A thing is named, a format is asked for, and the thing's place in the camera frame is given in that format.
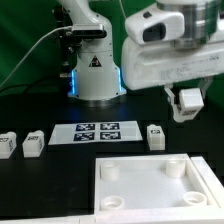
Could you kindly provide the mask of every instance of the black label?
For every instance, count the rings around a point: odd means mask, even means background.
[[[100,61],[99,61],[99,59],[97,58],[96,55],[94,56],[92,62],[89,65],[89,67],[93,67],[93,68],[95,68],[95,67],[102,67],[102,65],[101,65],[101,63],[100,63]]]
[[[160,130],[152,130],[151,133],[154,134],[160,134]]]
[[[0,138],[0,142],[7,142],[9,138]]]
[[[39,137],[38,136],[31,136],[27,140],[28,141],[36,141]]]

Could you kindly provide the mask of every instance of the screw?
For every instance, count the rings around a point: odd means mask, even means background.
[[[69,52],[70,54],[74,53],[74,48],[73,48],[73,47],[68,47],[68,52]]]
[[[67,37],[70,37],[71,35],[72,35],[72,32],[71,31],[68,31],[68,32],[66,32],[66,34],[65,34]]]

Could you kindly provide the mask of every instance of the white cable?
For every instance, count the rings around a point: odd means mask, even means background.
[[[36,44],[33,45],[33,47],[27,52],[27,54],[22,58],[22,60],[16,65],[16,67],[12,70],[12,72],[8,75],[8,77],[1,83],[0,89],[5,85],[5,83],[14,75],[14,73],[17,71],[17,69],[20,67],[20,65],[26,60],[26,58],[32,53],[32,51],[42,42],[46,37],[50,36],[51,34],[59,31],[59,30],[67,30],[71,29],[72,26],[67,26],[67,27],[60,27],[57,29],[54,29],[53,31],[49,32],[42,38],[40,38]]]
[[[124,6],[123,6],[123,3],[122,3],[122,0],[119,0],[119,3],[120,3],[120,7],[121,7],[121,11],[122,11],[122,14],[124,16],[124,19],[126,19],[126,14],[125,14],[125,11],[124,11]]]

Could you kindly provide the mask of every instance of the black square marker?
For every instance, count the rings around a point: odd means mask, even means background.
[[[119,123],[102,123],[100,124],[100,130],[119,130],[120,129],[120,125]]]
[[[76,131],[94,131],[95,124],[77,124]]]
[[[74,142],[93,141],[95,138],[94,132],[76,133],[74,136]]]
[[[120,140],[121,133],[120,132],[101,132],[100,140]]]

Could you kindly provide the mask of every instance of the white sticker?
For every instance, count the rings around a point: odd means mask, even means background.
[[[136,121],[56,125],[49,145],[141,141]]]
[[[217,63],[220,62],[218,53],[200,57],[195,60],[185,60],[184,62],[167,63],[163,67],[166,69],[159,70],[160,79],[163,81],[170,80],[188,80],[216,73]]]

